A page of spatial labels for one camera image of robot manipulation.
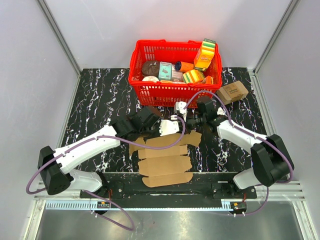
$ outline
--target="cable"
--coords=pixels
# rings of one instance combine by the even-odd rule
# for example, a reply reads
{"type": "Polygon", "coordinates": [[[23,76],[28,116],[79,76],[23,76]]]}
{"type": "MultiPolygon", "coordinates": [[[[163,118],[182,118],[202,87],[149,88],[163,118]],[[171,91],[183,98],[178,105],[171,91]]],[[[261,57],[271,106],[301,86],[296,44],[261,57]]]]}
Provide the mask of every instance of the cable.
{"type": "Polygon", "coordinates": [[[116,207],[117,207],[118,209],[120,209],[121,212],[123,212],[124,215],[129,219],[129,221],[130,221],[130,223],[131,223],[131,227],[127,227],[127,226],[125,226],[125,225],[122,225],[121,223],[119,223],[119,222],[117,222],[117,221],[115,221],[115,220],[112,220],[112,219],[109,218],[109,217],[100,215],[100,214],[98,214],[98,213],[96,213],[96,215],[95,215],[96,217],[100,217],[100,218],[103,218],[103,219],[105,219],[105,220],[108,220],[108,221],[112,222],[113,224],[115,224],[115,225],[117,225],[117,226],[119,226],[119,227],[121,227],[121,228],[123,228],[123,229],[125,229],[125,230],[128,230],[128,231],[133,231],[133,230],[135,230],[134,221],[132,220],[132,218],[129,216],[129,214],[128,214],[122,207],[120,207],[120,206],[119,206],[118,204],[116,204],[114,201],[110,201],[110,200],[108,200],[108,199],[106,199],[106,198],[103,198],[103,197],[101,197],[101,196],[98,196],[98,195],[96,195],[96,194],[94,194],[94,193],[92,193],[92,192],[90,192],[90,191],[87,191],[87,190],[83,190],[83,191],[86,192],[87,194],[90,194],[92,197],[94,197],[94,198],[96,198],[96,199],[101,199],[101,200],[104,201],[104,202],[107,202],[107,203],[109,203],[109,204],[112,204],[112,205],[116,206],[116,207]]]}
{"type": "MultiPolygon", "coordinates": [[[[254,138],[262,141],[263,143],[267,144],[267,145],[268,145],[269,147],[271,147],[277,154],[279,154],[279,155],[282,157],[282,159],[286,162],[286,164],[287,164],[288,167],[289,167],[290,177],[288,178],[288,180],[286,180],[286,181],[279,181],[278,183],[280,183],[280,184],[287,184],[287,183],[289,183],[289,182],[292,181],[292,179],[293,179],[293,177],[294,177],[294,170],[293,170],[293,168],[292,168],[289,160],[287,159],[287,157],[286,157],[279,149],[277,149],[275,146],[273,146],[273,145],[272,145],[270,142],[268,142],[267,140],[265,140],[265,139],[263,139],[263,138],[261,138],[261,137],[259,137],[259,136],[255,136],[253,133],[251,133],[251,132],[249,132],[249,131],[241,128],[241,127],[238,127],[237,125],[234,125],[234,123],[233,123],[233,121],[232,121],[232,119],[231,119],[230,113],[229,113],[226,105],[222,102],[222,100],[221,100],[216,94],[214,94],[214,93],[211,92],[211,91],[207,91],[207,90],[198,91],[198,92],[195,93],[195,94],[191,97],[191,99],[186,103],[184,109],[186,109],[186,108],[189,106],[189,104],[193,101],[193,99],[195,99],[195,97],[198,96],[198,95],[201,94],[201,93],[211,94],[212,96],[214,96],[214,97],[221,103],[221,106],[222,106],[222,108],[224,109],[224,111],[225,111],[225,113],[226,113],[226,115],[227,115],[228,121],[229,121],[229,123],[231,124],[231,126],[233,126],[234,128],[238,129],[239,131],[241,131],[241,132],[243,132],[243,133],[245,133],[245,134],[247,134],[247,135],[249,135],[249,136],[251,136],[251,137],[254,137],[254,138]]],[[[250,216],[250,215],[254,215],[254,214],[260,212],[260,211],[265,207],[265,205],[266,205],[266,203],[267,203],[267,201],[268,201],[268,198],[269,198],[269,187],[266,187],[266,197],[265,197],[265,200],[264,200],[263,204],[262,204],[257,210],[255,210],[255,211],[253,211],[253,212],[250,212],[250,213],[247,213],[247,214],[245,214],[245,215],[246,215],[246,216],[250,216]]]]}
{"type": "MultiPolygon", "coordinates": [[[[172,144],[170,144],[170,145],[168,145],[168,146],[161,146],[161,147],[145,146],[145,145],[142,145],[142,144],[139,144],[139,143],[136,143],[136,142],[133,142],[133,141],[129,141],[129,140],[126,140],[126,139],[117,137],[117,136],[101,135],[101,136],[97,136],[97,138],[95,138],[95,137],[89,138],[89,139],[87,139],[87,140],[85,140],[85,141],[83,141],[83,142],[80,142],[80,143],[74,145],[73,147],[70,147],[68,150],[66,150],[66,151],[64,152],[64,154],[68,154],[68,153],[70,153],[72,150],[74,150],[74,149],[76,149],[76,148],[78,148],[78,147],[80,147],[80,146],[82,146],[82,145],[84,145],[84,144],[86,144],[86,143],[89,143],[89,142],[91,142],[91,141],[93,141],[93,140],[99,140],[99,139],[103,139],[103,138],[119,140],[119,141],[122,141],[122,142],[124,142],[124,143],[132,144],[132,145],[135,145],[135,146],[138,146],[138,147],[142,147],[142,148],[145,148],[145,149],[153,149],[153,150],[168,149],[168,148],[171,148],[171,147],[173,147],[174,145],[176,145],[178,142],[180,142],[180,140],[183,138],[183,136],[184,136],[184,134],[185,134],[185,132],[186,132],[186,124],[185,124],[184,120],[183,120],[181,117],[179,117],[179,116],[175,116],[175,117],[182,123],[182,133],[181,133],[180,137],[179,137],[174,143],[172,143],[172,144]]],[[[46,188],[42,188],[42,189],[38,189],[38,190],[36,190],[36,191],[30,191],[30,186],[31,186],[31,184],[33,183],[33,181],[35,180],[35,178],[39,175],[39,173],[40,173],[42,170],[44,170],[47,166],[49,166],[50,164],[52,164],[53,162],[55,162],[57,159],[63,157],[64,154],[61,153],[61,154],[59,154],[58,156],[52,158],[51,160],[49,160],[48,162],[46,162],[44,165],[42,165],[42,166],[33,174],[33,176],[30,178],[30,180],[29,180],[29,182],[27,183],[26,188],[25,188],[25,191],[26,191],[27,194],[33,195],[33,194],[37,194],[37,193],[40,193],[40,192],[46,190],[46,188]]],[[[117,208],[119,208],[119,209],[128,217],[128,219],[130,220],[130,222],[131,222],[131,224],[132,224],[133,227],[132,227],[132,228],[129,228],[129,227],[124,226],[124,225],[122,225],[122,224],[120,224],[120,223],[118,223],[118,222],[116,222],[116,221],[114,221],[114,220],[112,220],[112,219],[110,219],[110,218],[108,218],[108,217],[105,217],[105,216],[100,215],[101,218],[106,219],[106,220],[108,220],[108,221],[110,221],[110,222],[118,225],[119,227],[126,229],[126,230],[129,230],[129,231],[133,231],[133,230],[134,230],[133,220],[131,219],[131,217],[128,215],[128,213],[127,213],[123,208],[121,208],[119,205],[117,205],[117,204],[116,204],[115,202],[113,202],[113,201],[107,200],[107,199],[105,199],[105,198],[101,198],[101,197],[99,197],[98,195],[95,195],[94,193],[92,193],[92,192],[90,192],[90,191],[87,191],[87,190],[84,190],[84,191],[85,191],[86,193],[94,196],[94,197],[97,197],[97,198],[99,198],[99,199],[102,199],[102,200],[104,200],[104,201],[106,201],[106,202],[108,202],[108,203],[110,203],[110,204],[113,204],[113,205],[116,206],[117,208]]]]}
{"type": "Polygon", "coordinates": [[[223,107],[223,109],[224,109],[224,111],[225,111],[225,113],[226,113],[226,115],[227,115],[228,121],[229,121],[229,123],[231,124],[231,126],[233,126],[235,129],[238,129],[239,131],[241,131],[241,132],[243,132],[243,133],[245,133],[245,134],[247,134],[247,135],[249,135],[249,136],[251,136],[251,137],[253,137],[253,138],[256,138],[256,139],[264,142],[264,143],[267,144],[270,148],[272,148],[277,154],[279,154],[279,155],[281,156],[281,158],[286,162],[286,164],[287,164],[288,167],[289,167],[290,177],[289,177],[288,180],[286,180],[286,181],[279,181],[278,183],[287,184],[287,183],[289,183],[289,182],[292,181],[292,179],[293,179],[293,177],[294,177],[294,170],[293,170],[293,168],[292,168],[289,160],[287,159],[287,157],[286,157],[279,149],[277,149],[275,146],[273,146],[273,145],[272,145],[270,142],[268,142],[267,140],[265,140],[265,139],[263,139],[263,138],[261,138],[261,137],[259,137],[259,136],[255,136],[253,133],[251,133],[251,132],[249,132],[249,131],[247,131],[247,130],[245,130],[245,129],[237,126],[237,125],[234,125],[233,121],[231,120],[231,116],[230,116],[230,113],[229,113],[227,107],[224,105],[224,103],[222,102],[222,100],[221,100],[216,94],[214,94],[213,92],[207,91],[207,90],[198,91],[198,92],[197,92],[196,94],[194,94],[194,95],[191,97],[191,99],[187,102],[187,104],[186,104],[186,106],[184,107],[184,109],[186,109],[187,106],[192,102],[192,100],[193,100],[197,95],[199,95],[199,94],[201,94],[201,93],[211,94],[212,96],[214,96],[214,97],[221,103],[221,106],[223,107]]]}
{"type": "Polygon", "coordinates": [[[108,193],[109,193],[109,200],[111,201],[111,195],[112,195],[112,190],[108,190],[108,193]]]}

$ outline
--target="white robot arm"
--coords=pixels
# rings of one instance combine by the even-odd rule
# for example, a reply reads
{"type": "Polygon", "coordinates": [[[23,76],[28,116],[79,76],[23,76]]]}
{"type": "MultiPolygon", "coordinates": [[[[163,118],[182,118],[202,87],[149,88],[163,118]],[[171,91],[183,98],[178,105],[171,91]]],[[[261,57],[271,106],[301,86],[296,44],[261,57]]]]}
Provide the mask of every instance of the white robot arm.
{"type": "MultiPolygon", "coordinates": [[[[233,121],[230,123],[224,116],[217,115],[209,97],[198,98],[196,116],[187,117],[185,106],[185,102],[177,102],[174,110],[184,119],[187,132],[199,126],[208,126],[216,136],[229,140],[251,154],[253,167],[234,176],[232,182],[229,183],[233,190],[241,191],[257,184],[269,187],[290,171],[287,163],[257,137],[270,142],[279,149],[294,168],[288,151],[278,135],[257,134],[233,121]]],[[[38,168],[54,157],[62,155],[40,173],[48,194],[55,195],[66,189],[95,192],[106,181],[103,174],[75,170],[76,166],[101,152],[118,147],[121,143],[119,138],[135,141],[142,134],[147,135],[147,138],[154,138],[179,131],[177,120],[173,118],[161,120],[161,113],[158,110],[154,107],[144,107],[139,113],[119,117],[110,125],[68,146],[55,150],[49,146],[44,147],[40,151],[38,168]]]]}

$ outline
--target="red basket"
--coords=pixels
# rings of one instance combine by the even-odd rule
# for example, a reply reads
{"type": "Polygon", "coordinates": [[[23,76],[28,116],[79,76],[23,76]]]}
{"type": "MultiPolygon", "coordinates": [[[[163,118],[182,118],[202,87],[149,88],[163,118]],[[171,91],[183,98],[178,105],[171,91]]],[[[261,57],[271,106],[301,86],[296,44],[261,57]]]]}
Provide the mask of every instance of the red basket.
{"type": "MultiPolygon", "coordinates": [[[[139,40],[131,57],[129,83],[133,86],[140,103],[148,106],[173,107],[176,102],[187,102],[197,92],[208,90],[215,93],[222,85],[222,64],[218,44],[215,45],[215,54],[205,76],[213,77],[213,84],[199,83],[163,83],[142,81],[142,65],[149,60],[176,63],[178,61],[193,63],[201,46],[200,41],[173,42],[166,40],[139,40]]],[[[198,95],[210,96],[209,93],[198,95]]],[[[188,106],[197,107],[197,97],[188,106]]]]}

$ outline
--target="metal frame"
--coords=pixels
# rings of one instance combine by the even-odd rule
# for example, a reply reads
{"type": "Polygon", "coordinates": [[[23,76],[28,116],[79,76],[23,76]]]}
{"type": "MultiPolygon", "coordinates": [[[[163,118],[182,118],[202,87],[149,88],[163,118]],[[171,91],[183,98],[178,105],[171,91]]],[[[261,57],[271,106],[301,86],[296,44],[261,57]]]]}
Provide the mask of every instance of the metal frame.
{"type": "Polygon", "coordinates": [[[59,44],[61,45],[66,57],[70,61],[72,68],[74,69],[76,74],[79,76],[82,72],[82,69],[78,65],[76,58],[72,54],[64,36],[62,35],[62,32],[59,29],[58,24],[52,14],[52,12],[50,11],[50,9],[48,7],[48,4],[46,3],[45,0],[36,0],[36,1],[39,5],[40,9],[42,10],[45,18],[47,19],[47,22],[49,23],[54,35],[56,36],[56,39],[58,40],[59,44]]]}
{"type": "Polygon", "coordinates": [[[300,0],[291,0],[288,7],[286,8],[284,14],[282,15],[282,18],[278,25],[276,26],[276,29],[274,30],[268,44],[266,45],[258,63],[256,64],[253,71],[257,74],[259,70],[261,69],[261,66],[264,64],[268,54],[270,53],[271,49],[273,48],[275,42],[277,41],[279,35],[283,31],[284,27],[286,26],[287,22],[289,21],[290,17],[294,13],[296,7],[298,6],[300,0]]]}
{"type": "MultiPolygon", "coordinates": [[[[64,50],[67,58],[69,59],[72,67],[74,68],[75,72],[80,75],[82,69],[79,67],[75,57],[73,56],[70,48],[68,47],[51,11],[48,8],[48,5],[45,0],[36,0],[43,11],[46,19],[48,20],[48,23],[50,27],[52,28],[55,36],[57,37],[57,40],[59,41],[62,49],[64,50]]],[[[275,42],[277,41],[279,35],[283,31],[285,25],[287,24],[288,20],[290,19],[291,15],[293,14],[294,10],[296,9],[297,5],[299,4],[300,0],[291,0],[286,11],[284,12],[277,28],[275,29],[269,43],[267,44],[263,54],[261,55],[257,65],[254,69],[248,69],[252,87],[254,89],[257,102],[261,111],[262,119],[265,124],[266,132],[268,135],[276,133],[276,129],[274,126],[274,123],[272,121],[272,118],[270,116],[270,112],[268,109],[268,105],[266,103],[266,99],[264,96],[264,93],[262,91],[260,81],[258,78],[257,73],[261,69],[261,66],[263,65],[265,59],[267,58],[268,54],[270,53],[272,47],[274,46],[275,42]]],[[[68,119],[71,113],[73,101],[76,95],[76,91],[78,88],[78,84],[80,82],[80,78],[78,78],[77,84],[74,88],[72,98],[68,107],[68,111],[66,114],[66,118],[64,120],[63,128],[60,134],[59,141],[57,143],[57,146],[60,147],[63,136],[65,133],[65,129],[68,123],[68,119]]],[[[39,189],[43,188],[44,184],[43,182],[39,183],[39,189]]],[[[270,187],[269,192],[269,201],[290,201],[294,207],[295,214],[298,219],[298,223],[302,232],[302,235],[304,239],[306,240],[318,240],[317,233],[315,231],[315,227],[313,225],[312,219],[310,217],[310,213],[306,204],[306,200],[304,197],[304,194],[302,192],[300,183],[298,181],[292,181],[289,184],[274,184],[270,187]]],[[[257,199],[248,199],[247,201],[264,201],[264,198],[266,196],[266,189],[263,186],[256,187],[256,193],[257,193],[257,199]]],[[[36,239],[38,228],[40,226],[40,222],[43,216],[43,212],[46,206],[47,201],[68,201],[70,202],[77,202],[80,200],[80,191],[74,191],[74,190],[66,190],[58,195],[55,196],[49,196],[46,192],[41,192],[35,195],[34,202],[33,202],[33,210],[29,219],[29,223],[26,228],[25,235],[23,239],[25,240],[34,240],[36,239]]],[[[225,199],[225,201],[234,202],[237,201],[236,199],[225,199]]]]}
{"type": "MultiPolygon", "coordinates": [[[[139,174],[138,172],[117,172],[117,174],[139,174]]],[[[38,185],[38,189],[44,187],[41,181],[38,185]]],[[[256,188],[257,199],[247,199],[247,202],[258,202],[262,203],[266,197],[266,188],[264,186],[257,186],[256,188]]],[[[99,199],[91,199],[92,202],[98,201],[99,199]]],[[[223,199],[224,203],[238,202],[242,199],[223,199]]],[[[80,201],[85,201],[85,199],[80,198],[79,190],[66,190],[55,196],[50,196],[46,192],[40,192],[34,197],[34,207],[33,212],[27,226],[27,230],[23,239],[25,240],[35,240],[37,236],[38,228],[40,226],[40,221],[44,212],[44,208],[47,203],[79,203],[80,201]]],[[[274,184],[269,188],[269,199],[272,202],[290,202],[294,207],[296,217],[302,232],[303,238],[305,240],[318,240],[318,236],[310,217],[310,213],[306,204],[305,196],[302,192],[301,185],[298,181],[292,181],[288,184],[274,184]]],[[[150,209],[126,209],[127,211],[150,211],[150,209]]],[[[153,211],[167,211],[168,209],[153,209],[153,211]]],[[[179,211],[188,211],[188,209],[178,209],[179,211]]],[[[206,211],[206,209],[191,209],[192,211],[206,211]]]]}

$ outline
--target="unfolded cardboard box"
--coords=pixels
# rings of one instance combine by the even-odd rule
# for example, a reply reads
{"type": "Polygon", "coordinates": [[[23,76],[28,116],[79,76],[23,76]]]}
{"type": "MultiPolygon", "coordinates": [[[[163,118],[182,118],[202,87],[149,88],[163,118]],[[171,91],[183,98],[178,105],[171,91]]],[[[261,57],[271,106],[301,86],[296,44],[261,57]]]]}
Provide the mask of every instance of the unfolded cardboard box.
{"type": "Polygon", "coordinates": [[[248,93],[248,90],[240,81],[235,81],[222,86],[218,91],[216,91],[216,94],[225,105],[244,99],[248,93]]]}
{"type": "MultiPolygon", "coordinates": [[[[175,133],[148,139],[146,142],[139,138],[135,142],[146,146],[164,147],[177,141],[180,136],[180,133],[175,133]]],[[[200,141],[201,134],[192,131],[190,134],[185,134],[180,142],[170,148],[155,150],[130,145],[129,152],[132,154],[138,150],[138,157],[141,159],[138,162],[139,173],[145,176],[142,181],[146,186],[153,188],[183,184],[193,177],[192,172],[186,172],[192,167],[190,157],[186,156],[187,144],[198,147],[200,141]]]]}

